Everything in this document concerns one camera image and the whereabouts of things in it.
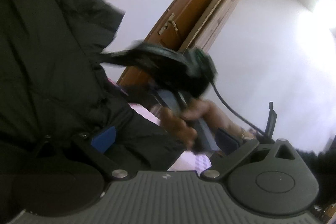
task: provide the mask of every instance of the wooden door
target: wooden door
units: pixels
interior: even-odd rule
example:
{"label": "wooden door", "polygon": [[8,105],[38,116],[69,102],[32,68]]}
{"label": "wooden door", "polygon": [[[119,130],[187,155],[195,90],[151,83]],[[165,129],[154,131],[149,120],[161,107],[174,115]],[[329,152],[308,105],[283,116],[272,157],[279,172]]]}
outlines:
{"label": "wooden door", "polygon": [[[172,50],[179,50],[200,16],[212,0],[174,0],[154,28],[146,42],[159,43]],[[127,67],[121,75],[120,85],[141,85],[150,77],[135,67]]]}

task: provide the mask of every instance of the metal screw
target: metal screw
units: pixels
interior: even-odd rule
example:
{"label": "metal screw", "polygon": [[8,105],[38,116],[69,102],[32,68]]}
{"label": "metal screw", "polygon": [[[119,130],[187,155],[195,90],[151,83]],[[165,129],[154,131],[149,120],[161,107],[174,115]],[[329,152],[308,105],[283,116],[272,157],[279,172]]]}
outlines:
{"label": "metal screw", "polygon": [[114,176],[115,178],[122,179],[127,177],[128,173],[126,170],[117,169],[112,171],[111,175]]}
{"label": "metal screw", "polygon": [[203,175],[206,176],[207,178],[214,179],[214,178],[219,177],[220,173],[217,170],[210,169],[210,170],[205,170],[203,172]]}

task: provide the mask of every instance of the person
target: person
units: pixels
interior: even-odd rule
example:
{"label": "person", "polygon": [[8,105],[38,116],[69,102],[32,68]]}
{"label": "person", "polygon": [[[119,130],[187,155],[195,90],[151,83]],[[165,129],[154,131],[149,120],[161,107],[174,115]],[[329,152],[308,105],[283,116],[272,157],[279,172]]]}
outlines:
{"label": "person", "polygon": [[[189,107],[177,117],[169,108],[163,108],[160,113],[161,127],[174,137],[181,140],[186,148],[192,148],[197,132],[187,125],[187,121],[203,118],[212,132],[224,128],[236,138],[255,135],[232,122],[229,117],[212,101],[203,99],[192,100]],[[297,150],[303,161],[316,177],[320,191],[316,204],[325,205],[336,200],[336,150],[316,155],[313,152]]]}

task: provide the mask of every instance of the gray plastic base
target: gray plastic base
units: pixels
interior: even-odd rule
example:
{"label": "gray plastic base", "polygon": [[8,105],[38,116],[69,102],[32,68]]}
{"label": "gray plastic base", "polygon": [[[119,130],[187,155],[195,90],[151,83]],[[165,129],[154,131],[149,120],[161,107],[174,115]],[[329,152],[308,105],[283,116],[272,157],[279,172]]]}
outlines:
{"label": "gray plastic base", "polygon": [[14,224],[318,224],[309,213],[267,218],[240,208],[218,183],[193,171],[140,171],[112,183],[101,200],[80,213],[46,218],[24,213]]}

